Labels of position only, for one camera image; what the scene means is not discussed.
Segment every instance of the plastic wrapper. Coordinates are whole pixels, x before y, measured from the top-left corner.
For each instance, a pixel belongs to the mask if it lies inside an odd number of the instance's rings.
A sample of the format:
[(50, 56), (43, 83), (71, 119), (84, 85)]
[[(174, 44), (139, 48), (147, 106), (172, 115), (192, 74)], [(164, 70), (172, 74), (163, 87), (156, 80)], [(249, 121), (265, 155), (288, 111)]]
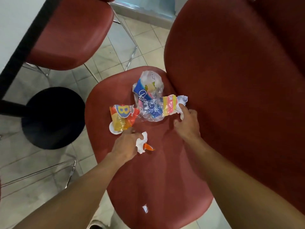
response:
[(148, 121), (157, 122), (165, 116), (181, 113), (179, 103), (185, 105), (187, 96), (165, 96), (162, 97), (164, 84), (162, 78), (154, 71), (144, 71), (132, 86), (135, 103), (140, 115)]
[(112, 118), (112, 123), (110, 123), (109, 129), (112, 133), (113, 131), (118, 134), (123, 130), (131, 127), (135, 119), (138, 117), (140, 111), (134, 108), (133, 105), (113, 105), (110, 107), (110, 114)]

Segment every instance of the black pedestal base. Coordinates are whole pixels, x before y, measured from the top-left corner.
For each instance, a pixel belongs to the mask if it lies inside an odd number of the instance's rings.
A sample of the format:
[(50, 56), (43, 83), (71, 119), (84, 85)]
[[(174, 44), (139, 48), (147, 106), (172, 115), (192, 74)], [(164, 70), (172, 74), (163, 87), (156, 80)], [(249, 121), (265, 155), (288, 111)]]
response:
[(22, 118), (26, 138), (42, 149), (59, 149), (73, 142), (85, 126), (85, 103), (68, 88), (42, 90), (27, 103), (33, 115)]

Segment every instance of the right hand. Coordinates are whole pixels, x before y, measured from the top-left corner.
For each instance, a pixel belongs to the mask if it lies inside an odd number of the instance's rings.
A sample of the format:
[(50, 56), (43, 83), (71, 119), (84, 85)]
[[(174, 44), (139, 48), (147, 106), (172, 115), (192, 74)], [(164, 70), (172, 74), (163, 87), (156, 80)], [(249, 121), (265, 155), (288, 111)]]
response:
[(197, 120), (197, 111), (190, 109), (188, 110), (183, 104), (179, 104), (184, 118), (181, 122), (174, 120), (174, 128), (176, 132), (184, 139), (189, 142), (191, 139), (200, 138), (199, 123)]

